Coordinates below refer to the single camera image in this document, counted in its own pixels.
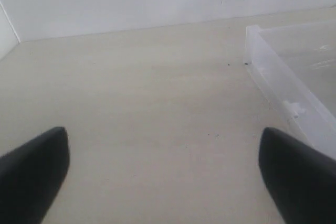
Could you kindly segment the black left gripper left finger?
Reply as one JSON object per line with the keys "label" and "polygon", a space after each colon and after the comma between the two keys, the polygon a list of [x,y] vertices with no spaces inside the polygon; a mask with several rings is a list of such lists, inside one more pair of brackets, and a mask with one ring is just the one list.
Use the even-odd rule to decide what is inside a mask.
{"label": "black left gripper left finger", "polygon": [[69,166],[68,134],[61,126],[1,156],[1,223],[42,223]]}

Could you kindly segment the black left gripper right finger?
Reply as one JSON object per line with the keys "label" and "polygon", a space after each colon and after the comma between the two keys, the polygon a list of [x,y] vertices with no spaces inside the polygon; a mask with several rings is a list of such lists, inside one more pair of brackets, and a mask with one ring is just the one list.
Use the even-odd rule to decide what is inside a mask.
{"label": "black left gripper right finger", "polygon": [[285,223],[335,223],[335,160],[267,127],[260,138],[258,165]]}

